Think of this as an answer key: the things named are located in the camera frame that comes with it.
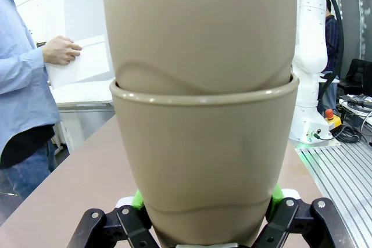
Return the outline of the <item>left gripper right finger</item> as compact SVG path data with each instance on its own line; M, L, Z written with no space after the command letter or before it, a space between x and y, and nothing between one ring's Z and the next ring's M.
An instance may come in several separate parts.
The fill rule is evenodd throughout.
M309 247L348 246L348 230L329 198L308 204L297 191L277 185L265 217L267 224L255 240L256 247L284 247L290 234L301 235Z

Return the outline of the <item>person's right hand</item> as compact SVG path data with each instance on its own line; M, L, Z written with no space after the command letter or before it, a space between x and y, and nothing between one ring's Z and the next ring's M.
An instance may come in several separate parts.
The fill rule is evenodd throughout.
M44 62L54 65L67 65L75 61L81 51L81 46L63 36L55 37L42 47Z

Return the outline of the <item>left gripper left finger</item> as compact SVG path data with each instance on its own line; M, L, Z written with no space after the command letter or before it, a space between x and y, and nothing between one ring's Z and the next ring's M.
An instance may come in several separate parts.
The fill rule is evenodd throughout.
M158 247L140 191L120 199L109 213L88 209L72 235L68 247L115 247L127 241L130 247Z

